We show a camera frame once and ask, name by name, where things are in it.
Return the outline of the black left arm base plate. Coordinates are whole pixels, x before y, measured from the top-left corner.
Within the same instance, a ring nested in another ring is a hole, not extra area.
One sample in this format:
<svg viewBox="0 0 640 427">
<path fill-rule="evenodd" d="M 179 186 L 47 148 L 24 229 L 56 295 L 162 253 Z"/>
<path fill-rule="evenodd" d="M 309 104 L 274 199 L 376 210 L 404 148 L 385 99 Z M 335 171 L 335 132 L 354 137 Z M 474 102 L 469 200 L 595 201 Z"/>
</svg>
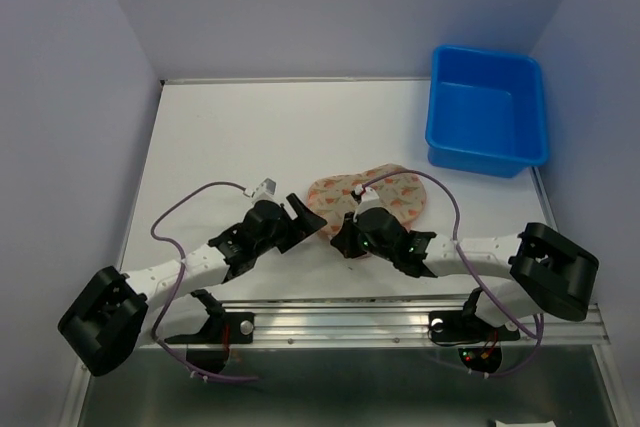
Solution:
<svg viewBox="0 0 640 427">
<path fill-rule="evenodd" d="M 160 326 L 169 345 L 245 345 L 253 342 L 255 314 L 226 309 L 209 291 L 190 293 L 191 306 L 170 313 Z"/>
</svg>

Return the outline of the aluminium mounting rail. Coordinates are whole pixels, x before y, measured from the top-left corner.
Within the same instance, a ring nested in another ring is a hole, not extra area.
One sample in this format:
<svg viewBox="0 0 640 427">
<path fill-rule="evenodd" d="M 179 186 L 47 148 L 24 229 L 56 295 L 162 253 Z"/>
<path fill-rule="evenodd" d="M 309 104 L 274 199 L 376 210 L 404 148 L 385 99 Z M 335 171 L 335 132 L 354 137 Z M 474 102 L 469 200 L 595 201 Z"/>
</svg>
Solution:
<svg viewBox="0 0 640 427">
<path fill-rule="evenodd" d="M 354 301 L 228 301 L 229 313 L 254 313 L 253 342 L 238 349 L 431 348 L 428 336 L 434 312 L 462 307 L 464 297 L 435 296 Z M 580 323 L 544 315 L 542 346 L 608 345 L 596 305 Z M 192 334 L 206 320 L 204 306 L 192 297 L 179 299 L 161 321 L 162 338 Z"/>
</svg>

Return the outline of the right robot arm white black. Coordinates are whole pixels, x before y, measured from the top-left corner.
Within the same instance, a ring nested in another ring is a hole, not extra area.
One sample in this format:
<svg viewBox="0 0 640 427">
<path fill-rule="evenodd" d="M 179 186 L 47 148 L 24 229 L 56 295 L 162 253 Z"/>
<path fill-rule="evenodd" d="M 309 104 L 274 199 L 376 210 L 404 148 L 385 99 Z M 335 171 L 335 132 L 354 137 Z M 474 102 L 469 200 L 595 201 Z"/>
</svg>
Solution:
<svg viewBox="0 0 640 427">
<path fill-rule="evenodd" d="M 441 344 L 514 341 L 522 331 L 507 326 L 540 314 L 582 322 L 599 268 L 593 254 L 545 224 L 532 222 L 503 237 L 454 240 L 408 230 L 382 207 L 347 214 L 331 244 L 346 258 L 376 256 L 412 278 L 500 279 L 493 289 L 475 288 L 461 309 L 431 314 L 432 338 Z"/>
</svg>

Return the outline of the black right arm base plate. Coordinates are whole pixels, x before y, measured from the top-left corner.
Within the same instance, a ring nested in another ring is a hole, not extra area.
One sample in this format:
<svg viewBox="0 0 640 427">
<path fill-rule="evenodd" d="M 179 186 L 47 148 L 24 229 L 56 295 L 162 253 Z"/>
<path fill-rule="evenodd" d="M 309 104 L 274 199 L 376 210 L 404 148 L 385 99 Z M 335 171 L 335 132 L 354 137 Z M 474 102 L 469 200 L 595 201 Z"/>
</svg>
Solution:
<svg viewBox="0 0 640 427">
<path fill-rule="evenodd" d="M 476 316 L 479 292 L 473 292 L 459 310 L 429 313 L 429 336 L 438 345 L 470 345 L 485 341 L 517 341 L 518 331 L 494 327 Z"/>
</svg>

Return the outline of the blue plastic bin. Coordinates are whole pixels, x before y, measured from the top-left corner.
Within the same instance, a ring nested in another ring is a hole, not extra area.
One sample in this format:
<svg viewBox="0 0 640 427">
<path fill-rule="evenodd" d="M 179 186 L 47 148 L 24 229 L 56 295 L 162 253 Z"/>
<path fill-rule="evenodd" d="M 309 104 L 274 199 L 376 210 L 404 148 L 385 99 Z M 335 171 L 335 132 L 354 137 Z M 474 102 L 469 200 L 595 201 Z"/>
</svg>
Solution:
<svg viewBox="0 0 640 427">
<path fill-rule="evenodd" d="M 531 57 L 441 45 L 425 128 L 437 167 L 512 178 L 550 156 L 542 72 Z"/>
</svg>

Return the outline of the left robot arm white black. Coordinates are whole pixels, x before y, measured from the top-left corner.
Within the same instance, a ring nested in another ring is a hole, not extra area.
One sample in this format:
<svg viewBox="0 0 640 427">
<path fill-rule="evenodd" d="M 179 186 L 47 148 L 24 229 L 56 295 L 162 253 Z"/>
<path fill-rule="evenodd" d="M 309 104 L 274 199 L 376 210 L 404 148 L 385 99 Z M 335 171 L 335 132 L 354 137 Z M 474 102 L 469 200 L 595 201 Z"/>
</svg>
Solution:
<svg viewBox="0 0 640 427">
<path fill-rule="evenodd" d="M 271 249 L 285 253 L 327 222 L 296 195 L 292 207 L 270 199 L 253 203 L 243 220 L 179 259 L 121 273 L 113 266 L 95 273 L 58 323 L 60 334 L 94 376 L 106 375 L 147 342 L 165 345 L 159 323 L 169 305 L 190 296 L 203 306 L 188 318 L 187 340 L 228 349 L 240 337 L 240 324 L 207 288 L 228 283 L 248 271 Z"/>
</svg>

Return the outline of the white paper sheet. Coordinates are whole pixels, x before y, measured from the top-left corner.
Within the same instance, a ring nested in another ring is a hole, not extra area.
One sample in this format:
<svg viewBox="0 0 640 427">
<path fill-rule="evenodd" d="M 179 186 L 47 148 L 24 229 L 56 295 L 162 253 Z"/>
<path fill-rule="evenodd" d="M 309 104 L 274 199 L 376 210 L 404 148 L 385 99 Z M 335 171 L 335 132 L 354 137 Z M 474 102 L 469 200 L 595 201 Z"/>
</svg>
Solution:
<svg viewBox="0 0 640 427">
<path fill-rule="evenodd" d="M 494 420 L 490 423 L 490 427 L 556 427 L 554 421 L 546 422 L 506 422 Z"/>
</svg>

